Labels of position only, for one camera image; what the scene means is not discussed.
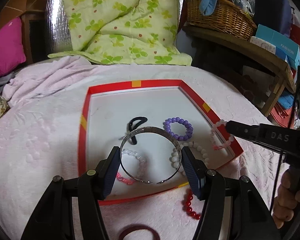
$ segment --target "screw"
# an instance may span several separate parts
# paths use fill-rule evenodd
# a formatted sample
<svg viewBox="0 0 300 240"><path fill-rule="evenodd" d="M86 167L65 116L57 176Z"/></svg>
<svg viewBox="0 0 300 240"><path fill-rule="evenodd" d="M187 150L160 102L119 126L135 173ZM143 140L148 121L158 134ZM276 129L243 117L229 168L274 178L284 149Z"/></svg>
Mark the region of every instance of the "screw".
<svg viewBox="0 0 300 240"><path fill-rule="evenodd" d="M94 174L96 174L96 170L88 170L87 171L88 176L93 176Z"/></svg>
<svg viewBox="0 0 300 240"><path fill-rule="evenodd" d="M61 177L59 175L54 176L52 179L54 182L59 182L61 180Z"/></svg>
<svg viewBox="0 0 300 240"><path fill-rule="evenodd" d="M216 171L213 169L209 169L209 170L207 170L207 174L210 176L214 176L214 175L216 175Z"/></svg>
<svg viewBox="0 0 300 240"><path fill-rule="evenodd" d="M241 179L244 182L249 182L250 181L250 179L247 176L242 176Z"/></svg>

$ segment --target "maroon bangle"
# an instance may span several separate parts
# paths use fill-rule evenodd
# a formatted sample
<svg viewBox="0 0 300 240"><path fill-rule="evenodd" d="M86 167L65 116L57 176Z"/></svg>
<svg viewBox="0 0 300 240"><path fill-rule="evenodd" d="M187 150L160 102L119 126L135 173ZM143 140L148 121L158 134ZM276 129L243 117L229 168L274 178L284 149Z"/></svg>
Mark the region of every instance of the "maroon bangle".
<svg viewBox="0 0 300 240"><path fill-rule="evenodd" d="M155 231L154 229L152 229L151 227L145 226L145 225L134 225L131 227L126 228L124 231L121 232L121 234L119 235L119 240L123 240L128 234L137 231L137 230L148 230L152 233L153 235L153 239L154 240L160 240L160 236L158 234L157 231Z"/></svg>

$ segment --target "wooden table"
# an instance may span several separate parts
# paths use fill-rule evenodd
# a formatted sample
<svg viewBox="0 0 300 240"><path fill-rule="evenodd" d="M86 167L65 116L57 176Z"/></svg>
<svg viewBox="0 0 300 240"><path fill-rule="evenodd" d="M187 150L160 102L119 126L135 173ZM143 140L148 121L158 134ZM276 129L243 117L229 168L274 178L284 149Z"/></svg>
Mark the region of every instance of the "wooden table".
<svg viewBox="0 0 300 240"><path fill-rule="evenodd" d="M271 52L252 44L249 41L236 38L230 34L220 33L194 26L184 26L183 30L190 36L212 41L230 48L231 50L237 51L267 68L275 75L274 83L271 86L271 94L267 96L237 72L231 69L226 70L227 77L230 79L236 79L236 81L240 82L242 85L245 85L245 87L249 87L249 90L251 90L255 96L258 96L265 102L265 105L260 110L264 116L268 116L270 114L284 88L287 88L291 93L296 92L296 85L293 81L290 66L288 63L278 58Z"/></svg>

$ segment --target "wooden table leg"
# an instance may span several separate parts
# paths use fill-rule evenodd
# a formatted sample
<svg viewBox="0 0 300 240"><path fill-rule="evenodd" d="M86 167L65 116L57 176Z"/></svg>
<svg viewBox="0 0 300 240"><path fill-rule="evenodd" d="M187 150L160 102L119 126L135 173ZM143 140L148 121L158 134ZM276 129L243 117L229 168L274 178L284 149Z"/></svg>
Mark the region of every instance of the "wooden table leg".
<svg viewBox="0 0 300 240"><path fill-rule="evenodd" d="M278 101L279 97L281 96L284 88L285 88L284 79L282 77L276 76L276 78L274 79L273 89L271 91L271 94L270 94L268 100L266 101L265 105L261 109L261 113L265 117L267 117L270 114L272 108L274 108L274 105L277 103L277 101Z"/></svg>

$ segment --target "pink pillow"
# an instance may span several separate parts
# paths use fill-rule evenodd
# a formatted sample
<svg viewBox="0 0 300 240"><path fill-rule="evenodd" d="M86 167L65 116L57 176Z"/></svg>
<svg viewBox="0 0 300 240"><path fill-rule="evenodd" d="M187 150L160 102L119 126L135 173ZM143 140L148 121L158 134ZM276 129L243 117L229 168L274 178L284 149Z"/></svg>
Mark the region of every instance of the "pink pillow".
<svg viewBox="0 0 300 240"><path fill-rule="evenodd" d="M0 30L0 76L26 61L21 40L21 25L21 20L17 17Z"/></svg>

